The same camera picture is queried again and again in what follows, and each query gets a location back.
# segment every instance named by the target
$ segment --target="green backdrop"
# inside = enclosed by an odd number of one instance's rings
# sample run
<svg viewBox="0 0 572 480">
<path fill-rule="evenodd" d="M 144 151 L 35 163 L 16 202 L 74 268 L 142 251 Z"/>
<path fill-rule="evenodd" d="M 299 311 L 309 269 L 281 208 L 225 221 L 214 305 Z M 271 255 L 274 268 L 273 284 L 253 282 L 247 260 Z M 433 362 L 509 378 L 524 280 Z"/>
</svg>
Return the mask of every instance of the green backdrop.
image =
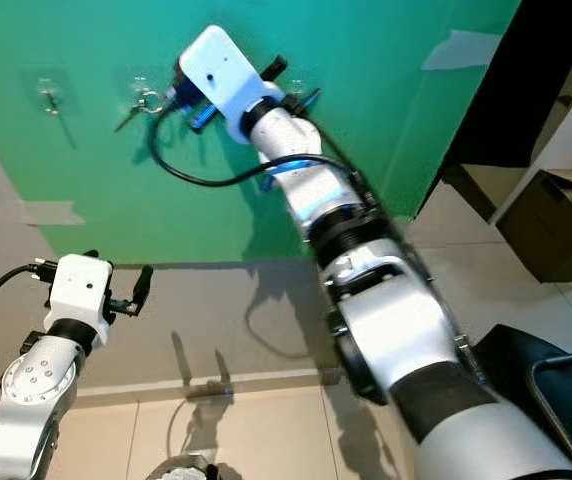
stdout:
<svg viewBox="0 0 572 480">
<path fill-rule="evenodd" d="M 412 217 L 483 76 L 483 67 L 421 71 L 450 29 L 503 33 L 517 0 L 0 0 L 0 162 L 26 201 L 74 200 L 83 226 L 40 227 L 58 253 L 97 248 L 116 262 L 211 262 L 305 249 L 281 192 L 257 182 L 203 189 L 148 157 L 137 118 L 113 129 L 133 78 L 163 91 L 172 64 L 210 23 L 258 69 L 289 61 L 278 83 L 321 87 L 314 117 L 378 189 Z M 58 88 L 44 113 L 39 79 Z M 254 165 L 221 119 L 201 136 L 175 118 L 165 155 L 198 176 Z"/>
</svg>

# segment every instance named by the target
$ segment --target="beige wall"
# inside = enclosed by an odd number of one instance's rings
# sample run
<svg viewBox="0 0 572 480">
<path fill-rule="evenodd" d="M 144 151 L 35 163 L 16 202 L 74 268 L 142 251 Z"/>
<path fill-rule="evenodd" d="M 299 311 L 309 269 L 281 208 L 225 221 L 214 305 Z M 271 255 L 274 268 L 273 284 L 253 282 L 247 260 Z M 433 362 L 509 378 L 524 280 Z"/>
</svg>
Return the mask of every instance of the beige wall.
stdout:
<svg viewBox="0 0 572 480">
<path fill-rule="evenodd" d="M 18 198 L 0 167 L 0 206 Z M 0 275 L 36 256 L 53 257 L 39 230 L 0 225 Z M 137 274 L 116 271 L 115 296 L 130 296 Z M 28 275 L 0 291 L 0 374 L 30 330 L 42 329 L 46 298 L 47 286 Z M 215 350 L 231 374 L 332 366 L 323 316 L 308 259 L 159 267 L 142 315 L 115 323 L 80 387 L 178 380 L 180 370 L 193 378 L 218 375 Z"/>
</svg>

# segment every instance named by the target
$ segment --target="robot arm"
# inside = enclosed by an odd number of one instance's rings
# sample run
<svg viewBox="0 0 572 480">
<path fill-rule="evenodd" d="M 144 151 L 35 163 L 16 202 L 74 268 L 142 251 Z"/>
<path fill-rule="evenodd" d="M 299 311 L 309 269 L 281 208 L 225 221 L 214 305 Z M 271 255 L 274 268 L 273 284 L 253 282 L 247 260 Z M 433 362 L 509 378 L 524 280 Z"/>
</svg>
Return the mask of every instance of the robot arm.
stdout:
<svg viewBox="0 0 572 480">
<path fill-rule="evenodd" d="M 234 140 L 257 148 L 260 162 L 301 155 L 290 169 L 269 173 L 315 254 L 351 383 L 401 414 L 417 442 L 418 478 L 572 478 L 572 463 L 553 442 L 470 373 L 474 362 L 460 363 L 460 353 L 470 352 L 465 337 L 412 248 L 372 194 L 311 161 L 322 151 L 320 132 L 284 108 L 284 93 L 260 78 L 228 35 L 208 27 L 177 70 L 172 101 L 182 113 L 206 99 Z"/>
<path fill-rule="evenodd" d="M 38 261 L 34 277 L 52 283 L 46 334 L 6 369 L 0 395 L 0 479 L 42 479 L 58 427 L 77 392 L 90 353 L 108 341 L 115 312 L 137 315 L 152 269 L 144 267 L 133 301 L 111 299 L 113 267 L 82 255 Z"/>
</svg>

